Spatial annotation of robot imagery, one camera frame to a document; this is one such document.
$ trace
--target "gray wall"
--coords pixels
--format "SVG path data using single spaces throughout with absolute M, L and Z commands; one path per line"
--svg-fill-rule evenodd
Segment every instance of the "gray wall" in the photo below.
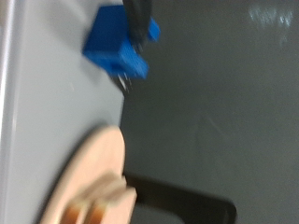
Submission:
M 238 223 L 297 223 L 298 8 L 155 1 L 162 36 L 125 99 L 125 169 L 231 199 Z

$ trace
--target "black handle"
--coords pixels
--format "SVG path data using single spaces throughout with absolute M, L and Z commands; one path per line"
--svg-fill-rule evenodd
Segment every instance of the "black handle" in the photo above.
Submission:
M 186 224 L 234 224 L 235 206 L 226 200 L 125 174 L 137 202 L 179 216 Z

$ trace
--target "light gray panel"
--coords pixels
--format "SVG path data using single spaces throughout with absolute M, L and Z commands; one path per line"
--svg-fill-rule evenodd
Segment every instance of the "light gray panel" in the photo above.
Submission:
M 16 1 L 2 139 L 8 143 L 1 148 L 8 160 L 3 224 L 36 222 L 79 139 L 95 124 L 119 124 L 121 92 L 81 55 L 100 3 Z

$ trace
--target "blue plastic object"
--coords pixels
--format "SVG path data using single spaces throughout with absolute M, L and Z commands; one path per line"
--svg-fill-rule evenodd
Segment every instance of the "blue plastic object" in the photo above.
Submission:
M 151 19 L 148 38 L 157 41 L 159 35 L 159 26 Z M 83 54 L 111 77 L 146 78 L 149 71 L 129 40 L 123 5 L 99 8 Z

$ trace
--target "blue clip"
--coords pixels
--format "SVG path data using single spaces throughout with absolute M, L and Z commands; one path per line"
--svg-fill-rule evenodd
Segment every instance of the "blue clip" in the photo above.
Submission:
M 157 41 L 158 24 L 151 19 L 148 39 Z M 123 5 L 100 7 L 83 54 L 111 77 L 146 78 L 149 66 L 135 52 L 128 35 Z

